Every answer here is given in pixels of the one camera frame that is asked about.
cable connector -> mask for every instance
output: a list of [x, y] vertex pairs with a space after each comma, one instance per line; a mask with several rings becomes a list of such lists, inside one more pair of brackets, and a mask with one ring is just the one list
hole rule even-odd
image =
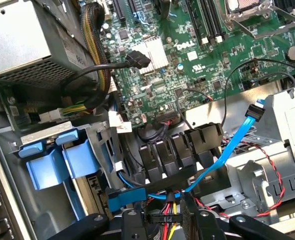
[[250, 117], [254, 118], [256, 122], [258, 122], [262, 118], [265, 111], [266, 110], [264, 108], [261, 108], [259, 106], [254, 105], [254, 104], [250, 104], [246, 113], [245, 113], [245, 116], [246, 117], [250, 116]]
[[138, 69], [147, 68], [151, 62], [151, 59], [149, 59], [140, 51], [136, 50], [130, 52], [125, 59], [131, 67], [135, 67]]
[[125, 173], [127, 172], [127, 168], [126, 168], [123, 161], [118, 161], [118, 162], [115, 163], [115, 171], [117, 173], [120, 172], [120, 171], [125, 172]]

green circuit board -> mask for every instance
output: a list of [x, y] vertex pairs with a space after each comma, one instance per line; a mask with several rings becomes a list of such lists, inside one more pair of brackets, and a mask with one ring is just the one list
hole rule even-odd
[[[295, 46], [295, 28], [286, 33], [255, 40], [237, 27], [229, 31], [221, 17], [221, 27], [226, 31], [228, 39], [214, 45], [201, 45], [193, 33], [191, 16], [184, 0], [171, 5], [170, 15], [166, 19], [160, 19], [149, 0], [134, 0], [137, 11], [143, 15], [143, 23], [133, 18], [128, 0], [118, 2], [126, 20], [120, 22], [116, 12], [111, 11], [111, 19], [106, 21], [110, 35], [106, 33], [103, 36], [103, 43], [110, 51], [110, 61], [124, 61], [133, 46], [153, 38], [162, 40], [168, 60], [168, 66], [147, 74], [140, 74], [133, 68], [115, 71], [126, 115], [133, 128], [175, 113], [176, 94], [181, 89], [194, 88], [211, 96], [214, 101], [222, 99], [226, 77], [237, 65], [253, 58], [288, 62], [285, 53], [291, 46]], [[254, 17], [247, 22], [247, 27], [257, 33], [272, 31], [283, 25], [280, 21], [273, 13], [268, 19]], [[200, 30], [206, 34], [202, 22]], [[235, 95], [265, 84], [267, 81], [255, 82], [255, 79], [267, 73], [281, 71], [295, 74], [295, 70], [290, 67], [270, 62], [259, 62], [257, 69], [258, 71], [253, 71], [253, 66], [249, 66], [249, 69], [240, 68], [236, 71], [231, 77], [227, 95]], [[282, 76], [278, 75], [268, 81], [280, 78]], [[185, 111], [206, 102], [202, 95], [185, 92], [179, 99], [179, 107]]]

pcie slot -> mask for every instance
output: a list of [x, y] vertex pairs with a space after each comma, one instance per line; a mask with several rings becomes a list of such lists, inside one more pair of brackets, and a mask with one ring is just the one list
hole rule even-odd
[[118, 0], [113, 0], [113, 3], [114, 3], [114, 6], [115, 6], [115, 12], [116, 12], [116, 15], [117, 15], [118, 19], [121, 22], [124, 22], [126, 20], [126, 16], [124, 15], [123, 9], [121, 8], [119, 1]]
[[208, 29], [208, 38], [213, 44], [215, 42], [215, 37], [221, 36], [223, 34], [216, 6], [213, 0], [199, 0], [201, 10], [203, 11], [204, 20]]
[[197, 20], [198, 20], [199, 17], [198, 17], [198, 15], [196, 13], [193, 12], [193, 9], [191, 7], [191, 3], [190, 3], [189, 0], [185, 0], [185, 4], [187, 6], [187, 10], [188, 10], [188, 13], [190, 15], [191, 23], [192, 23], [192, 26], [194, 28], [198, 44], [201, 45], [202, 44], [202, 37], [201, 37], [201, 34], [200, 34], [199, 25], [197, 23]]
[[128, 1], [128, 4], [129, 4], [129, 7], [131, 9], [131, 12], [133, 14], [136, 13], [138, 10], [137, 10], [136, 3], [134, 2], [134, 0], [127, 0], [127, 1]]

motherboard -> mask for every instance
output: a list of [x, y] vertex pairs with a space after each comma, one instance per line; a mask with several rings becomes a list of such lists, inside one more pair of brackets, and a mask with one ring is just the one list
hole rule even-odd
[[[182, 89], [193, 88], [210, 96], [184, 92], [179, 98], [182, 111], [207, 104], [211, 98], [222, 99], [227, 76], [243, 62], [267, 58], [295, 65], [295, 5], [289, 7], [282, 0], [269, 4], [259, 0], [104, 2], [101, 35], [109, 60], [122, 62], [133, 50], [151, 59], [147, 68], [115, 71], [132, 127], [175, 116]], [[246, 11], [253, 13], [255, 8], [263, 14], [247, 17]], [[291, 67], [255, 61], [231, 76], [227, 95], [284, 78], [277, 75], [257, 81], [273, 72], [295, 75]]]

power supply unit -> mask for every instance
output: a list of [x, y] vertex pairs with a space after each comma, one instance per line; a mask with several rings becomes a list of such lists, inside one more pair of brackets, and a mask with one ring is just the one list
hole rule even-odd
[[0, 2], [1, 82], [57, 89], [71, 73], [93, 65], [71, 1]]

